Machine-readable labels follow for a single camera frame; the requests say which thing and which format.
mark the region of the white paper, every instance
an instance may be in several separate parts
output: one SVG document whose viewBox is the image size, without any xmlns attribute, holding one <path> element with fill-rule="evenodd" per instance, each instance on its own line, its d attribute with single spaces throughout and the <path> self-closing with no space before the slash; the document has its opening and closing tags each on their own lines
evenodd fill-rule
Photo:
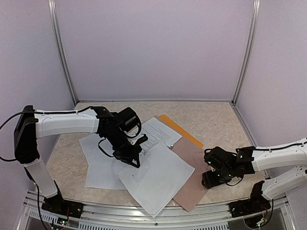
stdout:
<svg viewBox="0 0 307 230">
<path fill-rule="evenodd" d="M 128 165 L 119 178 L 133 198 L 155 218 L 194 170 L 165 144 L 159 143 L 142 158 L 139 169 Z"/>
<path fill-rule="evenodd" d="M 137 130 L 132 131 L 129 135 L 133 136 Z M 163 124 L 156 118 L 151 118 L 142 124 L 141 134 L 132 139 L 134 143 L 138 138 L 146 134 L 148 141 L 141 144 L 142 156 L 156 144 L 163 142 L 167 146 L 175 144 L 182 136 Z M 102 189 L 126 189 L 119 179 L 119 172 L 127 167 L 127 164 L 110 158 L 101 152 L 98 148 L 98 142 L 101 140 L 99 135 L 91 134 L 79 140 L 83 153 L 89 165 L 86 175 L 85 187 L 102 188 Z M 108 140 L 100 143 L 100 146 L 112 156 L 112 145 Z"/>
</svg>

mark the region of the wall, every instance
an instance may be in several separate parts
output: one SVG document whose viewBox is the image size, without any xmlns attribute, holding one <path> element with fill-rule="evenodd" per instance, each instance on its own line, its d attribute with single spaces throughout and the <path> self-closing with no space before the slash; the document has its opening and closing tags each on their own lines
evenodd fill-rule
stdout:
<svg viewBox="0 0 307 230">
<path fill-rule="evenodd" d="M 307 137 L 307 2 L 262 1 L 238 109 L 256 143 Z M 276 176 L 286 168 L 271 171 Z M 287 193 L 299 230 L 307 225 L 307 185 Z"/>
<path fill-rule="evenodd" d="M 57 1 L 79 100 L 228 100 L 253 0 Z"/>
<path fill-rule="evenodd" d="M 27 104 L 38 109 L 72 109 L 61 69 L 47 1 L 2 0 L 0 3 L 0 123 Z M 14 158 L 17 119 L 0 132 L 0 155 Z M 46 161 L 56 137 L 39 141 Z M 33 184 L 17 162 L 0 161 L 0 229 L 11 230 L 27 190 Z"/>
</svg>

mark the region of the orange folder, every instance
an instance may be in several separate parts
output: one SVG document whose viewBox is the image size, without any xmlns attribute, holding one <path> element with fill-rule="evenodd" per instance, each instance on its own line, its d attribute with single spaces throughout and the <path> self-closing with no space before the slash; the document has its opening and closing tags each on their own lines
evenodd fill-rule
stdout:
<svg viewBox="0 0 307 230">
<path fill-rule="evenodd" d="M 198 147 L 202 148 L 203 144 L 198 141 L 195 137 L 193 137 L 190 133 L 185 131 L 183 128 L 181 128 L 179 125 L 177 125 L 174 121 L 172 121 L 168 116 L 166 115 L 161 115 L 159 116 L 159 119 L 163 121 L 165 124 L 167 124 L 169 127 L 171 127 L 173 130 L 178 132 L 180 135 L 184 136 L 187 138 L 189 141 L 197 145 Z"/>
</svg>

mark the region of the robotic arm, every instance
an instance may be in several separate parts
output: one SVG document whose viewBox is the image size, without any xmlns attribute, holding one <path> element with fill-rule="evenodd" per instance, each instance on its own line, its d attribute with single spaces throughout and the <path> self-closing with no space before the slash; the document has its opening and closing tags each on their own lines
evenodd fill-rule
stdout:
<svg viewBox="0 0 307 230">
<path fill-rule="evenodd" d="M 109 112 L 105 107 L 88 107 L 79 111 L 42 111 L 34 110 L 28 105 L 24 108 L 14 131 L 15 157 L 25 168 L 29 178 L 39 186 L 45 200 L 42 209 L 80 218 L 83 204 L 67 201 L 37 151 L 37 138 L 66 133 L 96 133 L 106 138 L 113 146 L 113 156 L 126 164 L 140 167 L 140 144 L 147 141 L 146 135 L 139 138 L 134 145 L 129 138 L 136 137 L 142 128 L 141 121 L 131 108 L 119 113 Z M 129 132 L 139 128 L 136 136 L 130 137 Z"/>
<path fill-rule="evenodd" d="M 256 183 L 250 199 L 230 203 L 233 217 L 269 209 L 269 200 L 307 182 L 307 138 L 273 147 L 236 149 L 236 153 L 215 147 L 205 150 L 204 159 L 212 168 L 202 175 L 202 184 L 207 189 L 227 184 L 234 177 L 243 178 L 245 174 L 296 165 L 276 178 Z"/>
</svg>

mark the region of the tabletop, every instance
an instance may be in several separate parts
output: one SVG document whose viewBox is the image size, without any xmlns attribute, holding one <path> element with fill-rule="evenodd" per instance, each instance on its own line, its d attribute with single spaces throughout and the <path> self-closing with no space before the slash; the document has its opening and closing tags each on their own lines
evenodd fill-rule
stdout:
<svg viewBox="0 0 307 230">
<path fill-rule="evenodd" d="M 248 138 L 229 103 L 215 102 L 108 102 L 78 103 L 76 109 L 104 106 L 111 112 L 131 107 L 144 122 L 157 115 L 167 115 L 204 144 L 204 148 L 220 146 L 226 151 L 249 146 Z M 51 177 L 66 199 L 98 204 L 139 206 L 127 190 L 86 188 L 88 164 L 79 144 L 86 133 L 61 135 L 47 162 Z M 258 172 L 246 175 L 234 187 L 221 185 L 209 189 L 200 204 L 231 201 L 249 197 L 253 185 L 263 180 Z M 171 201 L 168 206 L 177 206 Z"/>
</svg>

